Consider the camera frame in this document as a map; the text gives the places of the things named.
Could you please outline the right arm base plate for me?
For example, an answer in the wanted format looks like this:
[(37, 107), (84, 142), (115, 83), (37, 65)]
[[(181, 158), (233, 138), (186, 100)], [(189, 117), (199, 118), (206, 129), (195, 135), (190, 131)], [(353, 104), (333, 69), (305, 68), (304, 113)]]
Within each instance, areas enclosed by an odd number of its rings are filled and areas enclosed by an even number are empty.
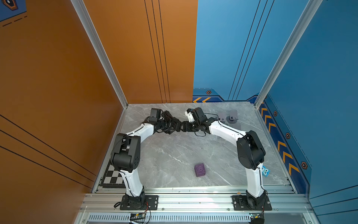
[(262, 195), (255, 198), (246, 195), (234, 195), (231, 197), (235, 211), (271, 211), (272, 206), (268, 196)]

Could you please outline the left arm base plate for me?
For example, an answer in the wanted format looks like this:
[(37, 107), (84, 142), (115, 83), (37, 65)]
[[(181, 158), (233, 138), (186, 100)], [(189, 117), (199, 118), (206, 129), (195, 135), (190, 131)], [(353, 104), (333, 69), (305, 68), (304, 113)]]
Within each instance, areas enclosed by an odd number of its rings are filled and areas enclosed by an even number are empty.
[(120, 210), (146, 210), (156, 211), (158, 209), (158, 195), (141, 195), (139, 197), (131, 197), (124, 195), (120, 202)]

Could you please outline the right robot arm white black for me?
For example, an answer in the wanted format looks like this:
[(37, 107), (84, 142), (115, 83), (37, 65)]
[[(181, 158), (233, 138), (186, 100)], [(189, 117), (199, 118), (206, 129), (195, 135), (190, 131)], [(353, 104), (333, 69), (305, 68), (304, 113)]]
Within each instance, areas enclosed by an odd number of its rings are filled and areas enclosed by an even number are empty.
[(200, 107), (187, 109), (185, 115), (188, 121), (182, 123), (182, 131), (203, 131), (207, 134), (216, 135), (236, 146), (238, 160), (246, 170), (247, 205), (250, 210), (263, 210), (268, 202), (262, 175), (266, 151), (256, 132), (241, 131), (223, 124), (217, 118), (208, 118)]

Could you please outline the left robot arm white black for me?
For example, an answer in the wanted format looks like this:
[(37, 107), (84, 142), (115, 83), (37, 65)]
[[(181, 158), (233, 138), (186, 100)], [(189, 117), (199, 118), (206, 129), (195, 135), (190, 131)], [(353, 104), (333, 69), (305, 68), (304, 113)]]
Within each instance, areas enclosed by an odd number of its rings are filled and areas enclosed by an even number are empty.
[(153, 108), (150, 116), (145, 118), (138, 128), (116, 135), (110, 161), (123, 178), (126, 187), (123, 203), (139, 208), (145, 204), (145, 190), (137, 170), (141, 143), (155, 133), (172, 134), (179, 131), (180, 126), (180, 120), (173, 117), (169, 111)]

